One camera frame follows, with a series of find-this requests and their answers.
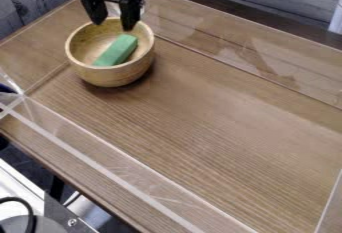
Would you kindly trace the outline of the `black table leg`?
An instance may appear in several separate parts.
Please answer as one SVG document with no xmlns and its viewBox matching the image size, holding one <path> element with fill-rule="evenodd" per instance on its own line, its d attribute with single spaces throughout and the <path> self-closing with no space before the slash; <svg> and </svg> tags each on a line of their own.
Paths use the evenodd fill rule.
<svg viewBox="0 0 342 233">
<path fill-rule="evenodd" d="M 64 181 L 57 176 L 53 176 L 49 188 L 49 196 L 57 201 L 61 201 L 64 186 Z"/>
</svg>

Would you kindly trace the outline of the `clear acrylic enclosure wall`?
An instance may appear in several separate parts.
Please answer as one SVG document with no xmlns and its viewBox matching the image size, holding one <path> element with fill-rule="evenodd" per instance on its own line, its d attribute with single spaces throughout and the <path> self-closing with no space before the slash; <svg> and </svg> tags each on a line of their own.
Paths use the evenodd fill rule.
<svg viewBox="0 0 342 233">
<path fill-rule="evenodd" d="M 64 52 L 69 1 L 0 41 L 0 133 L 148 233 L 342 233 L 342 46 L 147 0 L 153 64 L 100 88 Z"/>
</svg>

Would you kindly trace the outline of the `white post at right edge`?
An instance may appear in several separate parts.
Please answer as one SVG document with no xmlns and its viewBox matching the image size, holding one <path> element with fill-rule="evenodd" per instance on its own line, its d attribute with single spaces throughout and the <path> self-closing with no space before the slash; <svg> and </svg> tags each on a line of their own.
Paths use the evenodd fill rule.
<svg viewBox="0 0 342 233">
<path fill-rule="evenodd" d="M 338 0 L 334 14 L 331 17 L 328 31 L 335 34 L 342 34 L 342 0 Z"/>
</svg>

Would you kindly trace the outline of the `light brown wooden bowl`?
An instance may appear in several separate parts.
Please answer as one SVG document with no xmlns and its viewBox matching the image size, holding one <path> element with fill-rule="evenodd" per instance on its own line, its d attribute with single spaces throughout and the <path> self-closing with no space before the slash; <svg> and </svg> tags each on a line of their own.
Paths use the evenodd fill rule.
<svg viewBox="0 0 342 233">
<path fill-rule="evenodd" d="M 107 50 L 120 34 L 137 38 L 137 48 L 128 60 L 113 66 L 93 66 L 92 63 Z M 137 80 L 153 62 L 155 35 L 149 26 L 139 21 L 125 32 L 119 17 L 109 17 L 101 25 L 88 22 L 80 25 L 64 43 L 65 56 L 76 75 L 99 87 L 119 87 Z"/>
</svg>

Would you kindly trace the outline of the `grey metal bracket with screw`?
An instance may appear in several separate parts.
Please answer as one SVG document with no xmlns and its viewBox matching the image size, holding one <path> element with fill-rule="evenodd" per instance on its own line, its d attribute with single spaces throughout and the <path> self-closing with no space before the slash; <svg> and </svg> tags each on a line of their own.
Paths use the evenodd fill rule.
<svg viewBox="0 0 342 233">
<path fill-rule="evenodd" d="M 43 233 L 99 233 L 48 194 L 44 194 Z"/>
</svg>

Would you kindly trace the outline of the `green rectangular block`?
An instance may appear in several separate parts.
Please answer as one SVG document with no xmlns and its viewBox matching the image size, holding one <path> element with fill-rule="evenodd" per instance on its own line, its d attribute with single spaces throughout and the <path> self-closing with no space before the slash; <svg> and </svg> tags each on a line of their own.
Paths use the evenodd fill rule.
<svg viewBox="0 0 342 233">
<path fill-rule="evenodd" d="M 128 34 L 119 35 L 107 50 L 96 58 L 92 65 L 107 67 L 124 63 L 136 48 L 137 38 Z"/>
</svg>

